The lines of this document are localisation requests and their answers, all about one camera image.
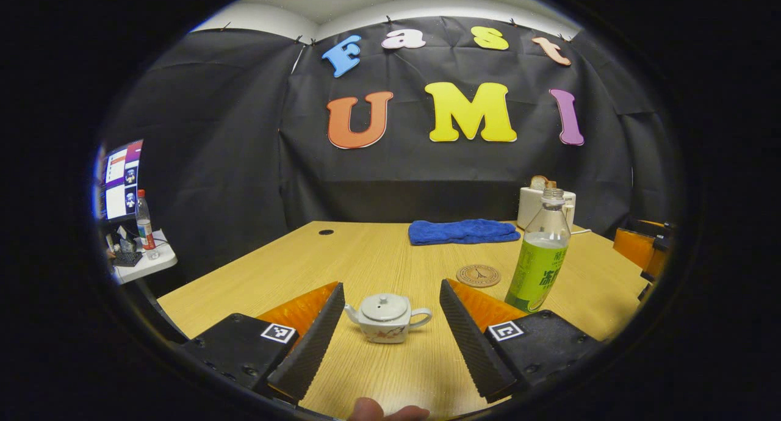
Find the bread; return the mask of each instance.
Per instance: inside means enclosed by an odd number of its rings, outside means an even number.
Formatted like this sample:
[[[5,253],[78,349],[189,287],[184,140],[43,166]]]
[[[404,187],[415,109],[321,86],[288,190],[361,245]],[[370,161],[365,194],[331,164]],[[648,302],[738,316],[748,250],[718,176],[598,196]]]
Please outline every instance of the bread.
[[[548,182],[549,180],[545,176],[534,176],[529,187],[536,190],[544,190]]]

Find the teapot handle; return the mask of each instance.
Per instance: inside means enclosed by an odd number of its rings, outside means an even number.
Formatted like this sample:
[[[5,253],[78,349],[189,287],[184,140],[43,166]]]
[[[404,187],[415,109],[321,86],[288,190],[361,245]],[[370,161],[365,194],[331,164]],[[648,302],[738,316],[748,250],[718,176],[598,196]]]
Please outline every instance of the teapot handle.
[[[429,309],[414,309],[414,310],[412,310],[412,315],[410,315],[410,317],[412,317],[413,315],[418,315],[418,314],[425,314],[426,317],[423,318],[420,322],[410,323],[409,324],[409,329],[413,329],[413,328],[417,328],[419,326],[426,325],[426,323],[428,323],[428,321],[431,320],[431,316],[432,315],[431,315],[431,310],[429,310]]]

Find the green bottle label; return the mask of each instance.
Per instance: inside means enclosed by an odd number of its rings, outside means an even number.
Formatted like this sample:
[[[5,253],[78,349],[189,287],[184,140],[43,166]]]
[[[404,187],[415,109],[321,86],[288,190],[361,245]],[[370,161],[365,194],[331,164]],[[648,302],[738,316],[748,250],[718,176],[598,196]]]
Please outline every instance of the green bottle label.
[[[524,240],[505,302],[524,312],[539,310],[567,254],[566,246],[550,248],[555,244],[550,241],[532,243]]]

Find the blue towel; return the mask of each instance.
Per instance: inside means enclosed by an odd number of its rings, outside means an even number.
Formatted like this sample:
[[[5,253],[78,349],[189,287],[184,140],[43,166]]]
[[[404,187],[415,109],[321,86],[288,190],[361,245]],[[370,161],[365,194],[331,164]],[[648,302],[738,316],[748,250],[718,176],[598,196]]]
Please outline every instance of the blue towel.
[[[414,246],[428,244],[502,243],[521,237],[516,227],[487,219],[465,219],[456,223],[413,221],[409,225],[409,240]]]

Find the teapot spout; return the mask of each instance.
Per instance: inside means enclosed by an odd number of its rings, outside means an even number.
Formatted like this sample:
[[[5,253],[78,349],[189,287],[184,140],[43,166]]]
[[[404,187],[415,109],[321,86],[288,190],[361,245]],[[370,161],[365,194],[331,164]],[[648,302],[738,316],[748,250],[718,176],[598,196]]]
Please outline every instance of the teapot spout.
[[[347,313],[347,316],[350,318],[352,323],[358,324],[358,312],[356,312],[355,309],[350,306],[350,304],[344,304],[344,312]]]

